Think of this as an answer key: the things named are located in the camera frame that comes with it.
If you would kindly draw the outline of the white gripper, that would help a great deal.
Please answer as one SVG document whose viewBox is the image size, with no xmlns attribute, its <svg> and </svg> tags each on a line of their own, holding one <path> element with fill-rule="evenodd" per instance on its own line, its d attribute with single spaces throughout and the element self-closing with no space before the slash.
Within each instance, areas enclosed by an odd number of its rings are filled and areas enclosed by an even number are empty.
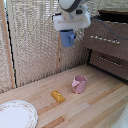
<svg viewBox="0 0 128 128">
<path fill-rule="evenodd" d="M 61 15 L 54 16 L 54 28 L 57 31 L 77 28 L 87 28 L 91 24 L 90 13 L 76 15 L 73 19 L 66 20 Z"/>
</svg>

